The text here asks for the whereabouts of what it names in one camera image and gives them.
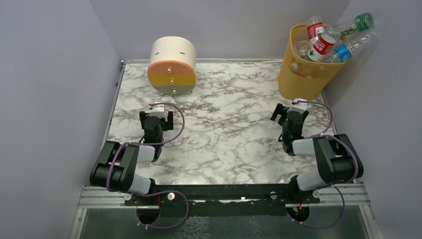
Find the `red white label bottle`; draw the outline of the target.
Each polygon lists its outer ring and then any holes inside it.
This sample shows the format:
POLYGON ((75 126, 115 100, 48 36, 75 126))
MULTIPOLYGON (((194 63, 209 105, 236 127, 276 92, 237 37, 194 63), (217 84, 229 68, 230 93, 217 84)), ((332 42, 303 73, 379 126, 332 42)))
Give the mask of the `red white label bottle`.
POLYGON ((324 32, 307 53, 310 61, 321 62, 333 45, 339 40, 340 35, 336 32, 324 32))

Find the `clear bottle red cap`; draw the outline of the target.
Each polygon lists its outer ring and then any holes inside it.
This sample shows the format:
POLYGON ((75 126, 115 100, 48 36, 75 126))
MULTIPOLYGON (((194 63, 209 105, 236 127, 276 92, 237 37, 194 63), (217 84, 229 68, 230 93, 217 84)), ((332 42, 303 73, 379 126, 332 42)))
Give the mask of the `clear bottle red cap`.
POLYGON ((308 51, 311 48, 311 43, 307 40, 300 40, 293 42, 294 52, 301 58, 306 58, 308 51))

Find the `blue label water bottle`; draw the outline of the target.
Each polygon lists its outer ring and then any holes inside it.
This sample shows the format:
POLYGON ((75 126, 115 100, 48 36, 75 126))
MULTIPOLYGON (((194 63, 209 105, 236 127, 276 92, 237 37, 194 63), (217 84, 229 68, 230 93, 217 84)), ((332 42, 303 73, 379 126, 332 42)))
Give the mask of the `blue label water bottle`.
POLYGON ((379 34, 370 31, 361 34, 360 38, 353 39, 347 43, 341 44, 326 54, 322 63, 343 63, 363 52, 379 41, 379 34))

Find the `red label clear bottle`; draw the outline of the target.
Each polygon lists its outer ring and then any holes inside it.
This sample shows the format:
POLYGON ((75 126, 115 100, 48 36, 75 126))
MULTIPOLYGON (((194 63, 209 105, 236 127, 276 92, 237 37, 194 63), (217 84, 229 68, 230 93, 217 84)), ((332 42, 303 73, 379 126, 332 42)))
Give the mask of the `red label clear bottle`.
POLYGON ((307 33, 311 45, 314 45, 324 32, 323 18, 320 15, 314 15, 306 20, 307 33))

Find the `green tinted plastic bottle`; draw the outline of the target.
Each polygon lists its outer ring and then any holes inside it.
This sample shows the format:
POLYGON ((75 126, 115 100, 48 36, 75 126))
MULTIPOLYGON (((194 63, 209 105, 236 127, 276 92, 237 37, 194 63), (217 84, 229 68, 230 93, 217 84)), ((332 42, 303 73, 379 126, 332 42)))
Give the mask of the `green tinted plastic bottle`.
POLYGON ((340 33, 340 37, 348 37, 373 27, 373 17, 370 13, 362 13, 353 19, 332 26, 335 32, 340 33))

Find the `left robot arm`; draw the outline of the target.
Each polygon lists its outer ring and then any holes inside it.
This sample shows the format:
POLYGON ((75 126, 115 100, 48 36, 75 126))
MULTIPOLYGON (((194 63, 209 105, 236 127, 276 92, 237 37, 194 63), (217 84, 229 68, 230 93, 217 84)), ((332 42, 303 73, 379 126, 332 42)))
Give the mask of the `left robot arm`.
POLYGON ((143 136, 138 144, 106 141, 90 173, 90 184, 110 191, 149 194, 153 180, 135 174, 139 162, 155 162, 162 152, 163 132, 173 129, 173 112, 139 113, 143 136))

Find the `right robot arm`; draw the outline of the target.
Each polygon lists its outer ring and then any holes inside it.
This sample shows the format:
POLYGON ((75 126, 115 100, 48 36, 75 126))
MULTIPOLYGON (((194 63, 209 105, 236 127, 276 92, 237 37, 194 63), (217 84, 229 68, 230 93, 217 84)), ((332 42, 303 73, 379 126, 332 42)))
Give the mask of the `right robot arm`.
POLYGON ((294 193, 309 192, 336 183, 351 183, 363 176, 364 167, 346 134, 328 135, 324 131, 304 137, 303 127, 309 115, 308 101, 296 99, 292 107, 277 104, 270 120, 282 132, 278 141, 290 156, 314 156, 317 168, 290 179, 294 193))

